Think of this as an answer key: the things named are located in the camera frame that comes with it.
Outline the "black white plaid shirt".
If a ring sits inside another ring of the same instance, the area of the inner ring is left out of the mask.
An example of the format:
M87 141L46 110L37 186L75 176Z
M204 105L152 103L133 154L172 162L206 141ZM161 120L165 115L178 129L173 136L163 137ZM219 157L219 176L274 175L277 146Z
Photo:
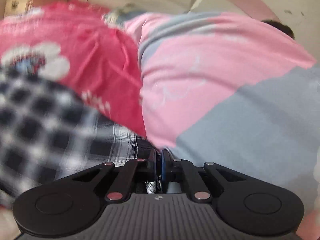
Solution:
M1 69L1 205L23 192L110 161L149 156L152 145L85 105L70 89Z

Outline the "blue checkered pillow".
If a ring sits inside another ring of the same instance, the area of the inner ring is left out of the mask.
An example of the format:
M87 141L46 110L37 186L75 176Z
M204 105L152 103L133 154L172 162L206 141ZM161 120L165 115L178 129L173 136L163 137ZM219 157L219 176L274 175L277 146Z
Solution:
M141 9L134 3L127 3L123 7L117 7L102 16L103 22L110 26L123 29L125 22L146 13L146 10Z

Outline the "pink grey floral duvet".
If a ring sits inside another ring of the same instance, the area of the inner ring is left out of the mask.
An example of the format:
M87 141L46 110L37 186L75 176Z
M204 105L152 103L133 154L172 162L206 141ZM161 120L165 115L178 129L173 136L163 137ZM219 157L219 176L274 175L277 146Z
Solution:
M319 64L262 21L230 12L127 21L146 136L195 165L294 192L305 206L299 236L319 239Z

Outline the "person with black hair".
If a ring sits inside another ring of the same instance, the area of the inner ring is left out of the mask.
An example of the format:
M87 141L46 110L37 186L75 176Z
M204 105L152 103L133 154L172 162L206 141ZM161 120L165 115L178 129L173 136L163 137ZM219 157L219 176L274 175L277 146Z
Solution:
M284 25L278 21L273 21L273 20L263 20L262 22L273 26L274 28L282 31L283 33L285 33L287 36L291 37L292 39L295 39L294 32L292 31L292 29L289 26Z

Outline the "cream bedside nightstand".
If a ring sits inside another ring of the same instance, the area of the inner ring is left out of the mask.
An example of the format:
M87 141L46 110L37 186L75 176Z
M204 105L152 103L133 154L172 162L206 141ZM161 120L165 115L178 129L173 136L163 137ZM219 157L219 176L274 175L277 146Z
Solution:
M68 0L6 0L4 17L22 14L33 7L41 7L59 1Z

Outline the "red floral fleece blanket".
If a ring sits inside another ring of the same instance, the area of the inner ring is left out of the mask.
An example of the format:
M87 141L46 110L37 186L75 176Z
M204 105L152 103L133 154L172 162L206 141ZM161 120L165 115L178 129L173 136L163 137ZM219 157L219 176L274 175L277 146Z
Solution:
M145 135L137 45L103 21L106 8L55 2L1 20L1 66L73 90L112 121Z

